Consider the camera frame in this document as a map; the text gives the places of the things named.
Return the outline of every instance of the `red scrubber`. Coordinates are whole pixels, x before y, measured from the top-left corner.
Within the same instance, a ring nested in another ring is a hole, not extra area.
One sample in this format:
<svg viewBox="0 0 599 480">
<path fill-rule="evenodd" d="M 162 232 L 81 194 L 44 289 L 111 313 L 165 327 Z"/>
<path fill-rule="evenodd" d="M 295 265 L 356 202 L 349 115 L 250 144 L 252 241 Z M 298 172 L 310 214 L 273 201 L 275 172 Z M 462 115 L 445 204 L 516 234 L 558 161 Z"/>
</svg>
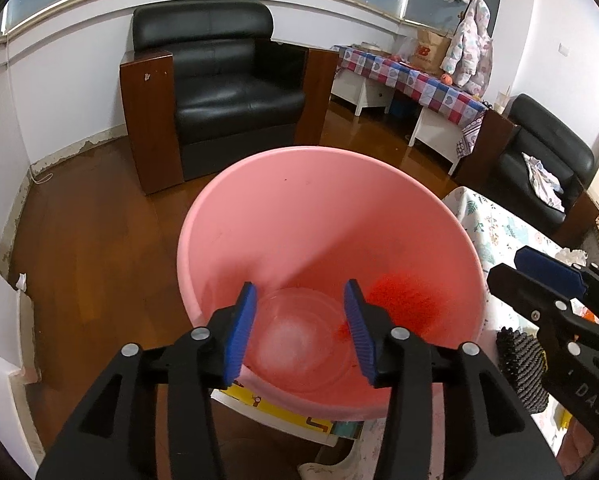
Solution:
<svg viewBox="0 0 599 480">
<path fill-rule="evenodd" d="M 439 316 L 439 294 L 430 286 L 409 274 L 385 274 L 375 282 L 365 299 L 388 311 L 393 322 L 425 338 Z M 339 339 L 349 339 L 348 323 L 337 331 Z"/>
</svg>

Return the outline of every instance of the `black leather armchair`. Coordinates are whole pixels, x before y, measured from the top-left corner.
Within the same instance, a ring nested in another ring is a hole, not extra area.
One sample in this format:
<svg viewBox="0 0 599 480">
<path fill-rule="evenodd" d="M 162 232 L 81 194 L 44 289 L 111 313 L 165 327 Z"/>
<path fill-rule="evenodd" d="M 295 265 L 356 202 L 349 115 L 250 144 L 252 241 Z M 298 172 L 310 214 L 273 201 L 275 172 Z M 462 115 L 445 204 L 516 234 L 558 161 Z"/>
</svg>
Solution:
<svg viewBox="0 0 599 480">
<path fill-rule="evenodd" d="M 120 66 L 120 82 L 144 191 L 290 146 L 298 141 L 300 118 L 303 131 L 309 126 L 305 112 L 321 117 L 317 140 L 297 143 L 319 142 L 327 98 L 315 106 L 324 92 L 307 88 L 309 62 L 311 53 L 327 56 L 325 78 L 317 79 L 329 93 L 337 53 L 276 43 L 272 31 L 270 10 L 255 0 L 176 0 L 135 9 L 134 52 Z"/>
<path fill-rule="evenodd" d="M 541 160 L 560 181 L 564 213 L 535 195 L 522 153 Z M 455 179 L 557 243 L 574 246 L 599 213 L 585 192 L 594 173 L 595 157 L 583 140 L 541 104 L 521 94 L 508 119 L 492 110 L 487 113 L 473 153 L 463 161 Z"/>
</svg>

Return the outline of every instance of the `wooden floor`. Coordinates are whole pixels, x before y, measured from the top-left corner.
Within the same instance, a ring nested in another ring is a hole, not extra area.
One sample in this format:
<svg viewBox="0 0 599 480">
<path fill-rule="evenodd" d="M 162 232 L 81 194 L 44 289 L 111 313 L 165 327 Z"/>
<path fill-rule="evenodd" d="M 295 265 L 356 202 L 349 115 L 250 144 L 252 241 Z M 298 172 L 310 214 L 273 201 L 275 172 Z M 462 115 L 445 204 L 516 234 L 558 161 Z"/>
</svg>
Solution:
<svg viewBox="0 0 599 480">
<path fill-rule="evenodd" d="M 446 175 L 450 163 L 407 147 L 404 136 L 412 124 L 368 113 L 354 118 L 331 103 L 322 143 L 379 158 L 439 197 L 454 189 Z M 212 179 L 145 197 L 127 138 L 52 172 L 50 181 L 30 191 L 10 267 L 11 281 L 27 273 L 34 302 L 42 382 L 29 387 L 28 400 L 46 447 L 121 346 L 168 345 L 190 328 L 177 286 L 177 240 L 190 205 Z M 317 446 L 256 427 L 221 405 L 214 413 L 220 442 L 256 436 L 293 464 L 314 458 Z M 165 450 L 160 428 L 158 454 L 165 456 Z M 161 467 L 160 478 L 169 478 Z"/>
</svg>

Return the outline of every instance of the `brown shopping bag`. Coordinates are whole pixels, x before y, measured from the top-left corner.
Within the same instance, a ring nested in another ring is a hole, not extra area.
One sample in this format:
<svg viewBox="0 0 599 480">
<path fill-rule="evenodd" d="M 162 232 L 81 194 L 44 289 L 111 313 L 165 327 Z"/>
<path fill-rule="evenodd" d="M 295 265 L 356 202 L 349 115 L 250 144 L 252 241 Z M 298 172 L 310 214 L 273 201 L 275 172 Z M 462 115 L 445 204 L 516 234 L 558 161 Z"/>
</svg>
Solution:
<svg viewBox="0 0 599 480">
<path fill-rule="evenodd" d="M 432 75 L 442 75 L 444 71 L 439 68 L 444 61 L 446 52 L 451 46 L 451 38 L 445 38 L 422 28 L 417 30 L 417 49 L 409 57 L 410 64 Z"/>
</svg>

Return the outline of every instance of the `white tablecloth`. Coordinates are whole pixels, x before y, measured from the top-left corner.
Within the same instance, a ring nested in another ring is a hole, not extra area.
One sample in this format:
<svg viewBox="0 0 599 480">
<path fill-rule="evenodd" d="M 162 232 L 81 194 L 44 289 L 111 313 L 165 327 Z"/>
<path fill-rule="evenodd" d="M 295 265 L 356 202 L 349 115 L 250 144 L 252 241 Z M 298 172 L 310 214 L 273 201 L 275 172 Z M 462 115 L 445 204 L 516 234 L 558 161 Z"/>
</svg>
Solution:
<svg viewBox="0 0 599 480">
<path fill-rule="evenodd" d="M 514 266 L 515 253 L 528 245 L 550 256 L 555 256 L 560 247 L 535 228 L 526 224 L 501 206 L 480 194 L 459 187 L 444 200 L 444 204 L 455 214 L 472 240 L 484 271 L 484 277 L 495 265 L 505 263 Z M 495 336 L 502 327 L 524 328 L 532 331 L 530 322 L 521 318 L 507 304 L 487 294 L 486 316 L 482 333 L 477 343 L 486 354 L 497 362 Z M 433 400 L 433 452 L 430 478 L 439 480 L 443 472 L 443 397 L 441 389 L 434 391 Z M 557 453 L 566 431 L 560 430 L 555 420 L 561 419 L 561 409 L 555 399 L 550 398 L 544 413 L 532 415 L 545 439 Z M 305 480 L 372 480 L 379 448 L 384 434 L 385 419 L 369 420 L 353 447 L 350 455 L 335 466 L 304 464 L 299 472 Z"/>
</svg>

